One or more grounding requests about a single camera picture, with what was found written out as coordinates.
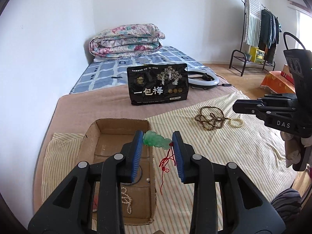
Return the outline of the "red leather watch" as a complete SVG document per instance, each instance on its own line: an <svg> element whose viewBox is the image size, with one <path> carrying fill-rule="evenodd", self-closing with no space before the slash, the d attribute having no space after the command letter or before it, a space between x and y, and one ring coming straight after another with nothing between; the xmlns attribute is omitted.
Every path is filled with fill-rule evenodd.
<svg viewBox="0 0 312 234"><path fill-rule="evenodd" d="M98 195L94 195L93 198L93 212L98 210Z"/></svg>

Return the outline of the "boxes on orange stool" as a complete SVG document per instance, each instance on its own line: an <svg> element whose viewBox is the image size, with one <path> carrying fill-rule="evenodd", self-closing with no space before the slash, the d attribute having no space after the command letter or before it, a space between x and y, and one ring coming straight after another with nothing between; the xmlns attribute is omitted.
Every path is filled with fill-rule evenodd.
<svg viewBox="0 0 312 234"><path fill-rule="evenodd" d="M281 71L281 75L283 77L285 77L286 79L288 79L288 80L292 80L293 79L293 76L292 76L292 74L291 74L291 72L289 70L289 66L287 64L284 64L284 67L283 67L283 69Z"/></svg>

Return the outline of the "black clothes rack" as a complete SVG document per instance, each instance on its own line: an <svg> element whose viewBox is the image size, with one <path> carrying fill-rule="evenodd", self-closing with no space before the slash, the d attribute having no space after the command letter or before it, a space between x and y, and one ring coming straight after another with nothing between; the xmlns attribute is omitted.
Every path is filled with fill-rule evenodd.
<svg viewBox="0 0 312 234"><path fill-rule="evenodd" d="M243 0L244 22L239 49L232 51L229 68L244 75L246 69L260 65L273 71L280 42L279 19L258 0Z"/></svg>

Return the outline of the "orange covered stool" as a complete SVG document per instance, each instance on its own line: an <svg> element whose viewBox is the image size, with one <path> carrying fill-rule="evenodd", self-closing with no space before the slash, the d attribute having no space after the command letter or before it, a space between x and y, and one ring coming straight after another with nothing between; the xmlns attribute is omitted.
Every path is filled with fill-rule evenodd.
<svg viewBox="0 0 312 234"><path fill-rule="evenodd" d="M281 75L281 71L269 71L260 86L268 88L276 94L295 94L295 86Z"/></svg>

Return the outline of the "dark hanging clothes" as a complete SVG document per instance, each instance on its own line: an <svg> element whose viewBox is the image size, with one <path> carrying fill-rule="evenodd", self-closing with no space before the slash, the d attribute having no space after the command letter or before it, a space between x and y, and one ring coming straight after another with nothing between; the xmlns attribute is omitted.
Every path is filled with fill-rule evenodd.
<svg viewBox="0 0 312 234"><path fill-rule="evenodd" d="M261 27L258 48L264 51L264 60L270 64L274 63L277 46L280 41L281 25L278 18L269 10L261 12Z"/></svg>

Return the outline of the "yellow box on rack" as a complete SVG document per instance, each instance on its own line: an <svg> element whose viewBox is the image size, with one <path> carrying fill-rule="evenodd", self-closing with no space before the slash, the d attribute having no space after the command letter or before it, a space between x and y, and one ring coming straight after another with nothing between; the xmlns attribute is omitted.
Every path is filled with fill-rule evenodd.
<svg viewBox="0 0 312 234"><path fill-rule="evenodd" d="M260 50L259 48L251 46L250 55L251 55L251 59L250 59L251 62L263 63L265 52Z"/></svg>

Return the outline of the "striped hanging towel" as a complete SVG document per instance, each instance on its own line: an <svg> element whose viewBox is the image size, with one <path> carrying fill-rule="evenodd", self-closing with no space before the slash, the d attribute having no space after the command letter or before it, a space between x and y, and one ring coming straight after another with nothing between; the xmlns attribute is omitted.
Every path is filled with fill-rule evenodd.
<svg viewBox="0 0 312 234"><path fill-rule="evenodd" d="M258 0L245 0L244 42L257 47L261 31L262 5Z"/></svg>

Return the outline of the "brown blanket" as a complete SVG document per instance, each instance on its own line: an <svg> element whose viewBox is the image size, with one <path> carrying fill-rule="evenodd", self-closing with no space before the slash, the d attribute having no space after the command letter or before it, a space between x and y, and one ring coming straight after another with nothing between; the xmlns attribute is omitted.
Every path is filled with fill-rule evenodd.
<svg viewBox="0 0 312 234"><path fill-rule="evenodd" d="M34 211L38 211L41 206L43 160L55 132L84 134L94 121L101 118L145 119L235 91L238 90L234 86L218 86L210 90L190 89L184 101L141 106L131 104L127 85L62 96L57 102L38 155L33 184Z"/></svg>

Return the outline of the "black snack bag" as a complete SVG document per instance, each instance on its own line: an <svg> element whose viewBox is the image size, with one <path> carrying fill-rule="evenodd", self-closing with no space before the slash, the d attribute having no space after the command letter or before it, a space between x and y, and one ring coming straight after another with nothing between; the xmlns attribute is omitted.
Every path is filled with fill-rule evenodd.
<svg viewBox="0 0 312 234"><path fill-rule="evenodd" d="M185 63L131 66L127 68L127 76L132 105L165 104L187 99L189 86Z"/></svg>

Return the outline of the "folded floral quilt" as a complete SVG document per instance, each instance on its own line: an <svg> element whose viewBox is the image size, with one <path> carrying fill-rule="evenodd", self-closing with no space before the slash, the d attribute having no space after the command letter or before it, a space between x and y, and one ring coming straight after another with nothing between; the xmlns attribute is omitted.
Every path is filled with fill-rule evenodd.
<svg viewBox="0 0 312 234"><path fill-rule="evenodd" d="M89 42L96 58L118 59L155 53L162 48L165 34L154 24L127 24L102 30Z"/></svg>

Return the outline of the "blue checked bed sheet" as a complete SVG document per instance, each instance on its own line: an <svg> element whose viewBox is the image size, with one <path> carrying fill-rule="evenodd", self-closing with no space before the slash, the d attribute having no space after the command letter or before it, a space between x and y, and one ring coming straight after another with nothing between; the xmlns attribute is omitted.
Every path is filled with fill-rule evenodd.
<svg viewBox="0 0 312 234"><path fill-rule="evenodd" d="M165 46L152 54L113 60L95 60L83 72L70 93L77 94L125 85L128 82L126 75L127 68L130 66L142 66L146 64L171 65L179 63L187 64L188 68L203 68L209 72L213 72L211 68L204 66L175 47Z"/></svg>

